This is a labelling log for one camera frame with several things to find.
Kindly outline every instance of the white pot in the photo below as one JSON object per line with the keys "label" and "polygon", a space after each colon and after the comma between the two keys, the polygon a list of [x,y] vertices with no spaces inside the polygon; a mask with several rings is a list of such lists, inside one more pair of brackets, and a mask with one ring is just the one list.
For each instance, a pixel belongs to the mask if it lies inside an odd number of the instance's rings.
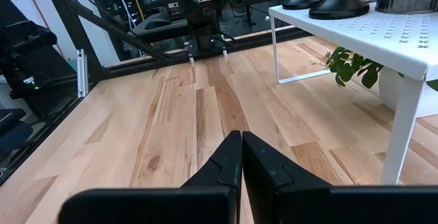
{"label": "white pot", "polygon": [[[396,111],[403,78],[387,67],[383,67],[378,77],[378,91],[383,103]],[[438,92],[424,83],[423,93],[417,110],[417,118],[438,114]]]}

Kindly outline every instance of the white table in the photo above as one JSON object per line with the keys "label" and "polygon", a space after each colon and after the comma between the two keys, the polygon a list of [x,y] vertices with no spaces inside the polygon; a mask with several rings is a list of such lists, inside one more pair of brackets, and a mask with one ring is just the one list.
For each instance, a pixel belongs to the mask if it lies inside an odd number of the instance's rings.
{"label": "white table", "polygon": [[366,15],[335,21],[309,18],[309,10],[284,10],[281,5],[269,8],[275,72],[279,84],[330,73],[319,71],[279,78],[274,29],[277,18],[403,73],[404,88],[399,96],[381,176],[382,184],[397,184],[422,89],[426,81],[438,79],[438,13],[383,14],[376,12],[374,6],[370,4]]}

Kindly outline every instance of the perforated tabletop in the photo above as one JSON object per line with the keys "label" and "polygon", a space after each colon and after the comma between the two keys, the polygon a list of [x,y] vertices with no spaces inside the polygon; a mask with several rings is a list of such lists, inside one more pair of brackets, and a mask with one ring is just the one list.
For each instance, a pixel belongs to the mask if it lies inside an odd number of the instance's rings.
{"label": "perforated tabletop", "polygon": [[269,14],[418,80],[438,79],[438,13],[384,14],[317,20],[309,10],[269,8]]}

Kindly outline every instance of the black lamp base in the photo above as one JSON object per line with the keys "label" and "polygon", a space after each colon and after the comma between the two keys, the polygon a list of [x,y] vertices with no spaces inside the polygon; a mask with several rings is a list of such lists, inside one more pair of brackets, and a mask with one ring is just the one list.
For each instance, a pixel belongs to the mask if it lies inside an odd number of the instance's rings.
{"label": "black lamp base", "polygon": [[309,16],[316,19],[343,19],[362,16],[370,6],[360,0],[324,0],[311,8]]}
{"label": "black lamp base", "polygon": [[299,9],[309,9],[323,0],[286,0],[283,3],[283,9],[286,10],[299,10]]}

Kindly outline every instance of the wooden floor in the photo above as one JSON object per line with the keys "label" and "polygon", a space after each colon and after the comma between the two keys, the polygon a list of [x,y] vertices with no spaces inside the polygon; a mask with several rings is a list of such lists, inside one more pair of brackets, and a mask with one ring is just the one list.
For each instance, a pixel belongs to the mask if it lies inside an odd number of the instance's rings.
{"label": "wooden floor", "polygon": [[[283,77],[322,69],[334,45],[279,43]],[[178,187],[231,130],[250,130],[332,184],[377,184],[394,113],[354,79],[278,85],[272,46],[101,82],[0,187],[0,223],[55,223],[96,187]],[[403,184],[438,183],[438,116],[418,119]],[[246,192],[242,224],[251,223]]]}

